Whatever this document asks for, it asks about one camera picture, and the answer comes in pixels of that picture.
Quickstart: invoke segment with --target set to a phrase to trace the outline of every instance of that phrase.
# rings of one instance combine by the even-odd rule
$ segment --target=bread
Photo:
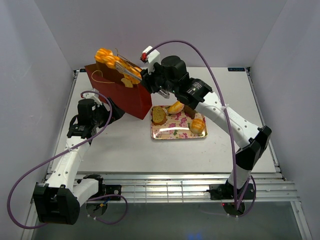
[[[161,106],[154,106],[152,108],[152,122],[153,125],[162,125],[167,122],[166,112]]]
[[[177,101],[175,104],[173,104],[171,107],[168,109],[168,114],[178,114],[184,109],[184,104],[181,102]]]
[[[193,110],[191,107],[189,107],[187,105],[184,106],[183,110],[185,113],[187,113],[189,115],[189,117],[191,119],[195,119],[196,113],[197,113],[195,110]]]
[[[190,130],[194,134],[201,134],[205,129],[205,122],[200,118],[195,118],[190,123]]]

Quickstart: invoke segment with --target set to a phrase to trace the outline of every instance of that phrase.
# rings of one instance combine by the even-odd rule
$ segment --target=tray
[[[152,122],[152,111],[153,106],[150,111],[151,116],[151,137],[155,140],[176,140],[176,139],[203,139],[208,135],[207,125],[205,116],[201,113],[196,113],[196,119],[202,119],[204,121],[204,130],[201,134],[195,134],[189,129],[189,125],[192,122],[192,118],[185,113],[183,110],[178,114],[168,114],[168,108],[170,106],[160,106],[166,113],[167,121],[163,125],[154,125]]]

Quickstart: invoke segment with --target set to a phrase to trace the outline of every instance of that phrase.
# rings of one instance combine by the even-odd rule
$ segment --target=table surface
[[[211,68],[224,100],[248,121],[262,126],[246,72],[229,72],[225,67]],[[190,76],[216,87],[205,67],[189,67]],[[80,93],[91,90],[86,72],[78,74],[66,114],[57,153],[64,150],[69,122],[77,112]],[[165,99],[152,94],[152,104],[171,105],[174,95]],[[140,120],[125,114],[96,137],[83,157],[78,172],[82,173],[230,173],[232,154],[230,137],[215,123],[206,119],[208,136],[202,139],[153,140],[150,114]],[[59,159],[53,162],[57,166]],[[254,173],[274,173],[275,166],[268,148],[253,168]]]

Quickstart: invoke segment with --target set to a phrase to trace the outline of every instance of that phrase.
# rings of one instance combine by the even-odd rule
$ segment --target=gray wall
[[[320,2],[288,0],[252,66],[252,80],[284,176],[294,180],[320,239]]]
[[[18,240],[23,230],[9,219],[7,196],[53,153],[73,72],[33,0],[1,0],[0,33],[0,239]],[[23,224],[45,172],[28,176],[13,194],[13,213]]]
[[[251,66],[286,0],[35,0],[73,69],[94,63],[99,48],[140,64],[149,45],[193,43],[212,67]],[[204,66],[187,46],[163,46],[190,67]]]

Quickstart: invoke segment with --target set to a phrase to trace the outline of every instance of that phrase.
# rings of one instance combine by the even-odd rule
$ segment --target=bag
[[[140,83],[125,87],[121,82],[124,75],[100,62],[85,66],[85,70],[94,89],[111,98],[126,113],[141,120],[145,118],[152,101],[150,93]]]

